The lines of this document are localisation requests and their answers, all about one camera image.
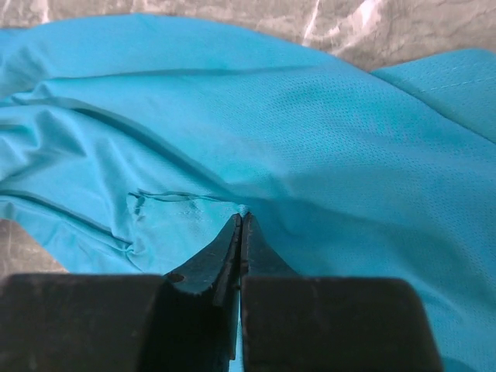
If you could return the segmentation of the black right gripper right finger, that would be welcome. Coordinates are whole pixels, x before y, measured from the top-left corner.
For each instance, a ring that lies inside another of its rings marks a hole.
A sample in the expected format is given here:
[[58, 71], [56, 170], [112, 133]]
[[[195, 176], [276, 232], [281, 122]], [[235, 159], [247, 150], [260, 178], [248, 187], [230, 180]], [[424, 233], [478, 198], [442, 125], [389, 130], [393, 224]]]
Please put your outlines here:
[[441, 370], [425, 309], [407, 281], [300, 275], [251, 214], [240, 253], [244, 370]]

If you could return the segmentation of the teal t shirt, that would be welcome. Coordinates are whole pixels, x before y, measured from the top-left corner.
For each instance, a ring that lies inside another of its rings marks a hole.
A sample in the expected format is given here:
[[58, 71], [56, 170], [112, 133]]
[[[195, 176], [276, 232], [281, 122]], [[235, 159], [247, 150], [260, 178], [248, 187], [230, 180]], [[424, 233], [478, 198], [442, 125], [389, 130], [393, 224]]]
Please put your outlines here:
[[1, 31], [1, 216], [67, 270], [164, 274], [234, 213], [311, 275], [400, 277], [495, 369], [495, 55], [366, 72], [200, 19]]

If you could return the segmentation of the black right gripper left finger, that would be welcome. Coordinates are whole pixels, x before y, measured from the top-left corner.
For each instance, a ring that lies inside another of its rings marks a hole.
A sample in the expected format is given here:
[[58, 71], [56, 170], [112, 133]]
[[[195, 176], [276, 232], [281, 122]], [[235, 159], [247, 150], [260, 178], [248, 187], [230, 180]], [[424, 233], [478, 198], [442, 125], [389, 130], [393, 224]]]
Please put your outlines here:
[[1, 282], [3, 371], [226, 371], [236, 355], [241, 218], [165, 275]]

